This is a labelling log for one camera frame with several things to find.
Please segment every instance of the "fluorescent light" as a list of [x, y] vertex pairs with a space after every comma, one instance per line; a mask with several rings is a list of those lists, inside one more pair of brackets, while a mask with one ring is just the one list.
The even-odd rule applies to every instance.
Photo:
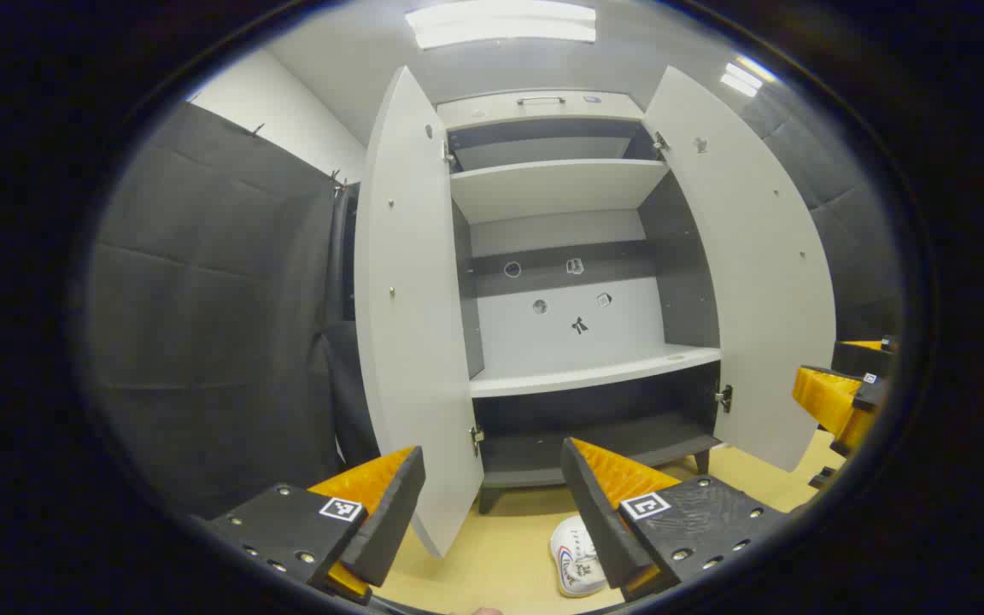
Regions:
[[748, 95], [751, 98], [758, 94], [757, 87], [750, 86], [749, 83], [742, 81], [737, 77], [731, 77], [731, 73], [724, 74], [723, 77], [719, 78], [719, 81], [721, 81], [721, 83], [726, 83], [726, 85], [730, 85], [731, 87], [735, 87], [736, 90]]
[[595, 41], [595, 11], [548, 0], [467, 0], [405, 15], [422, 50], [490, 38]]
[[769, 81], [770, 83], [776, 81], [776, 77], [773, 77], [773, 73], [765, 70], [760, 63], [757, 63], [746, 56], [739, 56], [736, 59], [742, 66], [749, 67], [750, 70], [754, 71], [754, 74], [757, 74], [758, 77], [761, 77], [765, 81]]
[[757, 90], [762, 86], [762, 81], [754, 75], [747, 73], [747, 71], [742, 70], [741, 67], [733, 65], [731, 62], [727, 62], [727, 74], [731, 77], [738, 79], [739, 81], [745, 82], [746, 85], [750, 85], [754, 90]]

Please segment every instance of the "cabinet shelf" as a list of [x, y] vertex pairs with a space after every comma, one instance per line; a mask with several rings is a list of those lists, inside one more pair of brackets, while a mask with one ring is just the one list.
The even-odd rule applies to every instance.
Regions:
[[622, 355], [618, 357], [621, 359], [618, 362], [544, 373], [523, 373], [517, 363], [485, 363], [484, 370], [469, 381], [469, 390], [473, 397], [499, 397], [581, 389], [584, 386], [623, 382], [684, 370], [718, 361], [719, 358], [721, 353], [718, 348], [661, 343], [651, 348], [640, 348], [636, 355]]
[[706, 429], [677, 412], [576, 429], [489, 435], [481, 443], [482, 487], [503, 489], [563, 483], [559, 455], [564, 437], [568, 436], [649, 466], [679, 460], [719, 444]]
[[530, 215], [636, 209], [667, 174], [652, 160], [506, 164], [450, 176], [450, 196], [470, 225]]

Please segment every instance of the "white cap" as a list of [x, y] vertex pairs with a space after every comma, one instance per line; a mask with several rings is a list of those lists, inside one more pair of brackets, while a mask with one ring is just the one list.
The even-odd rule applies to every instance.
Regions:
[[595, 543], [579, 515], [557, 526], [549, 540], [549, 552], [557, 564], [559, 591], [567, 598], [582, 598], [605, 588], [606, 573], [598, 564]]

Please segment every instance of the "open cabinet door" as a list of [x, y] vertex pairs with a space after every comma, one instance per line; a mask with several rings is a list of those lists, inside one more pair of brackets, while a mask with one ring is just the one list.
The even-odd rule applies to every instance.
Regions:
[[833, 287], [823, 242], [792, 179], [719, 98], [668, 67], [644, 114], [667, 142], [712, 273], [721, 386], [733, 386], [715, 436], [795, 470], [816, 421], [792, 398], [796, 369], [828, 366]]
[[383, 454], [420, 444], [427, 478], [413, 529], [446, 555], [484, 470], [469, 429], [446, 129], [407, 67], [389, 82], [355, 221], [355, 326]]

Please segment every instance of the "ceiling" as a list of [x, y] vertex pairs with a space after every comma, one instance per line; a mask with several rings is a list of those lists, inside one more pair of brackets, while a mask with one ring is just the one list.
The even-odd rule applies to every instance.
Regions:
[[386, 86], [407, 65], [433, 103], [522, 89], [625, 92], [651, 102], [668, 65], [738, 112], [749, 101], [719, 83], [734, 47], [652, 0], [582, 0], [597, 10], [597, 40], [482, 40], [421, 50], [405, 13], [435, 0], [356, 0], [317, 11], [269, 50], [364, 145]]

